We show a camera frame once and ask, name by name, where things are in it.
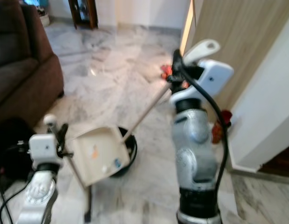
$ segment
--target black cable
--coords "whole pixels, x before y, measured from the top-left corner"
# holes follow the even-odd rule
[[[1,186],[1,183],[0,183],[0,196],[1,196],[1,199],[2,199],[3,203],[5,203],[6,199],[5,199],[5,196],[4,196],[4,191],[3,191],[3,188]],[[10,223],[13,224],[13,219],[11,217],[11,214],[10,214],[8,206],[5,205],[5,208],[6,208],[8,216],[9,216]]]
[[[227,140],[227,126],[225,124],[225,121],[222,117],[221,114],[221,110],[218,107],[218,105],[216,104],[216,102],[213,100],[213,98],[203,89],[201,88],[200,85],[198,85],[196,83],[196,81],[194,81],[185,71],[185,69],[183,68],[183,66],[180,67],[181,70],[181,75],[184,76],[184,78],[186,79],[186,81],[188,83],[190,83],[191,85],[194,86],[195,89],[197,89],[198,92],[200,92],[200,94],[206,98],[206,100],[210,103],[210,105],[212,106],[212,108],[215,110],[217,117],[219,119],[220,125],[222,127],[223,130],[223,136],[222,136],[222,144],[223,144],[223,149],[224,149],[224,153],[223,153],[223,158],[222,158],[222,162],[221,162],[221,166],[219,169],[219,173],[218,173],[218,177],[217,177],[217,181],[216,181],[216,185],[215,185],[215,195],[214,195],[214,202],[217,203],[217,195],[218,195],[218,190],[219,190],[219,185],[223,176],[223,172],[224,172],[224,168],[225,165],[227,163],[227,158],[228,158],[228,140]]]
[[[6,206],[6,204],[8,203],[8,201],[10,201],[13,197],[15,197],[16,195],[18,195],[20,192],[22,192],[27,186],[28,186],[29,182],[23,187],[21,188],[19,191],[17,191],[15,194],[13,194],[12,196],[10,196],[0,207],[0,224],[3,224],[3,220],[2,220],[2,212],[4,207]]]

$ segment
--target black bucket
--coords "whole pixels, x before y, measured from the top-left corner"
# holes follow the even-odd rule
[[[118,129],[120,130],[122,136],[124,136],[128,130],[122,127],[118,127]],[[127,147],[127,149],[131,149],[131,151],[129,152],[129,157],[130,157],[130,163],[122,168],[121,170],[117,171],[115,174],[111,175],[111,177],[121,177],[123,176],[125,173],[128,172],[130,166],[133,164],[133,162],[135,161],[136,158],[136,154],[137,154],[137,142],[136,139],[134,137],[134,135],[130,135],[129,138],[127,138],[125,145]]]

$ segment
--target white wall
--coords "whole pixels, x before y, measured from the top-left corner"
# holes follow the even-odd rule
[[[96,0],[99,25],[182,29],[190,0]],[[71,18],[68,0],[49,0],[49,15]]]
[[[289,20],[232,112],[233,166],[256,171],[289,146]]]
[[[49,0],[48,14],[54,17],[72,18],[68,0]]]
[[[182,29],[190,0],[151,0],[149,26]]]

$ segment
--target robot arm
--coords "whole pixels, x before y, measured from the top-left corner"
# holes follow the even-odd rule
[[[206,46],[210,43],[216,50],[208,50]],[[214,60],[191,60],[190,57],[197,61],[200,56],[208,55],[207,52],[213,54],[219,50],[215,41],[207,40],[198,45],[201,44],[205,47],[195,46],[184,58],[178,50],[175,52],[172,77],[168,79],[172,82],[173,92],[170,103],[177,112],[172,139],[176,149],[180,190],[180,207],[177,212],[179,224],[221,224],[217,205],[217,162],[212,151],[212,133],[207,113],[201,108],[204,97],[194,86],[182,89],[180,84],[185,80],[182,73],[186,72],[210,96],[215,96],[232,76],[233,69]]]
[[[25,202],[17,224],[49,224],[51,209],[57,199],[57,174],[63,166],[62,146],[67,125],[57,131],[56,121],[47,116],[44,119],[51,133],[36,134],[29,140],[30,155],[36,172],[25,189]]]

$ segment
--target sofa cushion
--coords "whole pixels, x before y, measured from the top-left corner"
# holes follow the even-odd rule
[[[27,58],[0,67],[0,103],[30,76],[37,66],[37,60]]]
[[[0,0],[0,66],[31,56],[28,30],[18,0]]]

